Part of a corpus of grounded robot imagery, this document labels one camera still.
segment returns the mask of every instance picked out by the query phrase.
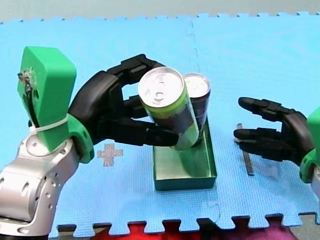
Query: dark can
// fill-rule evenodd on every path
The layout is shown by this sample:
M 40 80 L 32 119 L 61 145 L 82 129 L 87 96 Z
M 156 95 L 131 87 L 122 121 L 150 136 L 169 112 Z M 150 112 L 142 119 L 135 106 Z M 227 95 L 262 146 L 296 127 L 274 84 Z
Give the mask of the dark can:
M 196 123 L 199 128 L 198 143 L 202 140 L 204 135 L 204 125 L 207 119 L 211 86 L 209 80 L 199 73 L 188 73 L 183 76 L 183 79 L 186 84 Z

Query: blue floor mat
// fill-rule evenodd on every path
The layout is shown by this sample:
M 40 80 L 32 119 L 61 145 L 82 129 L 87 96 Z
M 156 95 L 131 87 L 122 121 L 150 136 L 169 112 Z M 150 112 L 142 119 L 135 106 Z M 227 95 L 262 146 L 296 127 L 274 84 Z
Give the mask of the blue floor mat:
M 267 227 L 265 216 L 276 213 L 283 215 L 283 225 L 298 225 L 298 214 L 319 213 L 319 201 L 300 180 L 299 168 L 251 156 L 255 176 L 248 176 L 232 132 L 237 123 L 281 129 L 239 107 L 239 97 L 269 99 L 306 116 L 320 105 L 320 16 L 239 16 L 199 15 L 191 30 L 198 71 L 212 85 L 208 111 L 218 175 L 217 225 L 229 229 L 232 217 L 249 216 L 249 227 Z
M 254 18 L 56 18 L 2 24 L 0 101 L 8 104 L 2 104 L 0 118 L 0 169 L 15 157 L 27 134 L 28 119 L 15 80 L 25 46 L 57 47 L 76 65 L 73 95 L 97 71 L 145 53 L 182 74 L 201 72 L 210 78 L 216 186 L 156 192 L 151 148 L 116 143 L 123 157 L 116 157 L 114 166 L 103 167 L 103 160 L 95 158 L 80 165 L 65 185 L 50 236 L 58 235 L 57 225 L 70 224 L 77 226 L 74 236 L 93 236 L 97 223 L 111 223 L 110 233 L 120 235 L 129 232 L 128 222 L 140 221 L 146 222 L 146 232 L 156 233 L 164 230 L 163 220 L 181 220 L 181 231 L 196 231 L 199 218 L 230 229 L 237 216 L 249 216 L 250 227 L 262 228 L 268 226 L 265 216 L 275 214 L 284 215 L 286 226 L 300 225 L 298 214 L 319 213 L 319 201 L 300 181 L 299 168 L 251 156 L 255 176 L 247 176 L 232 132 L 238 122 L 244 127 L 280 126 L 238 107 L 240 96 L 269 98 L 306 115 L 318 107 L 319 21 L 320 16 L 302 13 Z M 136 88 L 126 87 L 124 96 L 137 94 Z M 95 151 L 106 143 L 112 141 L 98 144 Z

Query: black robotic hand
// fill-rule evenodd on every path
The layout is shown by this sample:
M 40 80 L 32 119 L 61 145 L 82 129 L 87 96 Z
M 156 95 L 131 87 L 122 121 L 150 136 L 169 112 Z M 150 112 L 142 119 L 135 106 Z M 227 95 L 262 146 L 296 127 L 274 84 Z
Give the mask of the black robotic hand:
M 270 100 L 240 97 L 238 104 L 271 122 L 282 122 L 281 132 L 272 128 L 237 129 L 241 150 L 265 159 L 290 160 L 301 164 L 304 156 L 315 148 L 308 130 L 307 118 L 299 111 Z
M 105 139 L 142 146 L 174 146 L 178 135 L 139 119 L 148 116 L 138 95 L 124 100 L 122 88 L 138 83 L 149 70 L 161 63 L 140 54 L 120 65 L 99 71 L 78 91 L 69 113 L 88 130 L 94 145 Z

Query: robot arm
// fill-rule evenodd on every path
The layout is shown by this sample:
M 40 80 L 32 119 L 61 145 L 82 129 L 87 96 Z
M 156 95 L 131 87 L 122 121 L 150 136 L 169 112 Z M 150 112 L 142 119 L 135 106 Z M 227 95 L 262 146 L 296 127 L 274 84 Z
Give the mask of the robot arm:
M 289 160 L 300 166 L 300 178 L 311 183 L 320 199 L 320 108 L 308 119 L 299 111 L 266 99 L 240 97 L 238 104 L 271 122 L 281 122 L 281 132 L 270 128 L 237 129 L 243 151 L 274 161 Z
M 137 146 L 177 143 L 178 136 L 169 130 L 133 119 L 147 116 L 138 96 L 123 99 L 125 85 L 159 66 L 141 54 L 100 71 L 69 107 L 73 64 L 55 48 L 25 48 L 18 92 L 30 133 L 0 172 L 0 239 L 46 240 L 64 184 L 79 163 L 94 158 L 95 144 L 105 139 Z

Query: can lid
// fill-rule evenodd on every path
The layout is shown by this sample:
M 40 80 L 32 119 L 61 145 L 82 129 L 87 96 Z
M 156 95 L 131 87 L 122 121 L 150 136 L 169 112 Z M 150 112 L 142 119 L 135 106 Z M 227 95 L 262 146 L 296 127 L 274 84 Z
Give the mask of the can lid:
M 176 102 L 185 87 L 182 75 L 166 66 L 156 67 L 142 76 L 138 94 L 148 106 L 163 108 Z
M 190 98 L 200 98 L 210 91 L 210 82 L 199 73 L 188 73 L 183 76 Z

